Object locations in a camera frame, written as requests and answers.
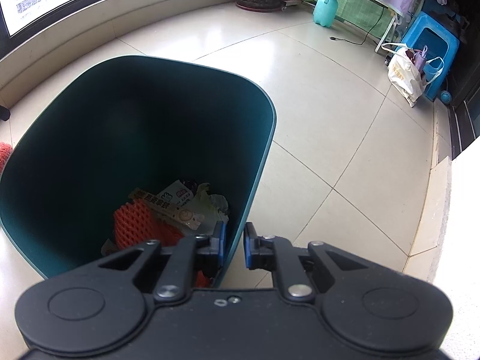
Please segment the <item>dark teal trash bin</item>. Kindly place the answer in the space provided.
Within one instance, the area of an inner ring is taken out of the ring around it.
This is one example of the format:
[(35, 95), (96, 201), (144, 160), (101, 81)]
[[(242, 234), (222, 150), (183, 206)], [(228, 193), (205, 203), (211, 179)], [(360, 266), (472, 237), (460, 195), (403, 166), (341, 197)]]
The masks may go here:
[(208, 183), (229, 204), (233, 260), (277, 115), (231, 72), (124, 55), (70, 83), (19, 140), (1, 173), (1, 227), (43, 278), (100, 258), (128, 194)]

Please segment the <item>beige printed snack wrapper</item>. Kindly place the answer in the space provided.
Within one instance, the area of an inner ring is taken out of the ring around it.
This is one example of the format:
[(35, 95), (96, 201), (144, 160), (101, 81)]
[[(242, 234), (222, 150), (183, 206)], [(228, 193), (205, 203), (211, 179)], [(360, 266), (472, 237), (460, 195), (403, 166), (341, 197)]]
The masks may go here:
[(149, 208), (187, 228), (196, 231), (204, 221), (203, 214), (197, 214), (188, 208), (167, 202), (141, 189), (134, 189), (128, 197), (142, 200)]

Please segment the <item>red foam fruit net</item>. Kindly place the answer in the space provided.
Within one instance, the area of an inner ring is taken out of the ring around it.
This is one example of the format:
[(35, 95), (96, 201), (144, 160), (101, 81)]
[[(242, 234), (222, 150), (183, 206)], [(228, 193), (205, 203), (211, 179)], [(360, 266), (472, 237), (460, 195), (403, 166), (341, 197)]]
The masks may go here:
[(151, 240), (174, 247), (185, 236), (182, 226), (138, 199), (125, 203), (114, 213), (115, 243), (119, 250)]

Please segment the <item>white crumpled plastic wrapper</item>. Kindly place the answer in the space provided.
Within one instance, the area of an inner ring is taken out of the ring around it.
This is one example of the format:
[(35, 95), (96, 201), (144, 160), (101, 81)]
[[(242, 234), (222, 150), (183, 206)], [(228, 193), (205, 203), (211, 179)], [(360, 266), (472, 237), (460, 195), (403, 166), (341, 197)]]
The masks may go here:
[(197, 233), (211, 235), (217, 222), (229, 222), (229, 203), (223, 195), (210, 193), (210, 184), (202, 183), (198, 186), (193, 199), (186, 207), (198, 215), (203, 216), (203, 221)]

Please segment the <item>white green printed box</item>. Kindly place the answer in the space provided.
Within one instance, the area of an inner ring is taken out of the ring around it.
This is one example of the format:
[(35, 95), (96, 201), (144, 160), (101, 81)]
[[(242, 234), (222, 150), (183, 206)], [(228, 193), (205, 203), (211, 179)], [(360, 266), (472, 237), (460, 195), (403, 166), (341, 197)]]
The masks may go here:
[(156, 195), (157, 198), (176, 206), (187, 208), (194, 199), (193, 192), (179, 180), (171, 183)]

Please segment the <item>red knitted item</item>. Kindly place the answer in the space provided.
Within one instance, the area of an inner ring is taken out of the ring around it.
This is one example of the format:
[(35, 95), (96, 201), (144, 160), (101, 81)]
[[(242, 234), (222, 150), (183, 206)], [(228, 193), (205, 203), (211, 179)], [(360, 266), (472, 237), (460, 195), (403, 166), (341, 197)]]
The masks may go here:
[(13, 148), (10, 144), (5, 142), (0, 143), (0, 173), (2, 173), (6, 166), (8, 158), (10, 158)]

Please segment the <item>white tote bag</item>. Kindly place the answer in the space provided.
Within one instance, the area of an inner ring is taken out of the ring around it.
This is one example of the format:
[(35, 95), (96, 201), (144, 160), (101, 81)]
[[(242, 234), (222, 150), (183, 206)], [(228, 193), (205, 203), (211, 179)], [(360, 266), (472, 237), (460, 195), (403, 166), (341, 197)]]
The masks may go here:
[(392, 54), (388, 79), (407, 103), (414, 107), (428, 85), (439, 79), (445, 68), (442, 57), (427, 58), (428, 47), (413, 49), (404, 43), (385, 43), (381, 48)]

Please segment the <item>small blue ball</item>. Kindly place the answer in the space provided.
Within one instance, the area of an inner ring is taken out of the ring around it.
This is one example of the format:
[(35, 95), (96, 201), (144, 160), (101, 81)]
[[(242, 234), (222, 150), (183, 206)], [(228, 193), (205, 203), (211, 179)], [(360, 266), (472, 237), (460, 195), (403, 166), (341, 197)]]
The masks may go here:
[(449, 105), (452, 102), (452, 96), (447, 90), (441, 91), (439, 99), (445, 105)]

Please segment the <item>teal spray bottle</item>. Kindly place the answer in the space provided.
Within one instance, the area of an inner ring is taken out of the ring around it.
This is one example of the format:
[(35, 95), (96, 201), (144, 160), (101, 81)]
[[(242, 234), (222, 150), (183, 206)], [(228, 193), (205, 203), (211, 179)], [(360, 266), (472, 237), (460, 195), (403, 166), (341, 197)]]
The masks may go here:
[(330, 28), (335, 20), (337, 9), (337, 0), (317, 0), (313, 11), (313, 22), (322, 27)]

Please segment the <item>blue plastic stool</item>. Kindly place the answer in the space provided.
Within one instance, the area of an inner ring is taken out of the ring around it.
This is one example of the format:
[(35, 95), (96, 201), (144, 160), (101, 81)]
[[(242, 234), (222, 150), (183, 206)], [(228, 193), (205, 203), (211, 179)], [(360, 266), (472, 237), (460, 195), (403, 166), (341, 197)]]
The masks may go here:
[(424, 95), (431, 101), (435, 100), (456, 57), (459, 39), (436, 19), (421, 11), (403, 36), (402, 43), (417, 50), (427, 46), (426, 59), (434, 61), (425, 66), (426, 79), (430, 80), (437, 72), (440, 74), (426, 86)]

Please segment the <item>white drying rack frame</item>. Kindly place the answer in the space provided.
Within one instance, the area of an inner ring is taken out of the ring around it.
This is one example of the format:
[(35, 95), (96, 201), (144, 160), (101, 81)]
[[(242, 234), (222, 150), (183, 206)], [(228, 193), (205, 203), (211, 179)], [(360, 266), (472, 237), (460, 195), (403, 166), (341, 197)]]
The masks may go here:
[(375, 52), (378, 53), (389, 33), (395, 31), (394, 27), (399, 22), (397, 13), (379, 0), (337, 0), (337, 2), (335, 20), (347, 22), (365, 32), (362, 42), (343, 38), (341, 41), (362, 46), (367, 39), (373, 41), (377, 38)]

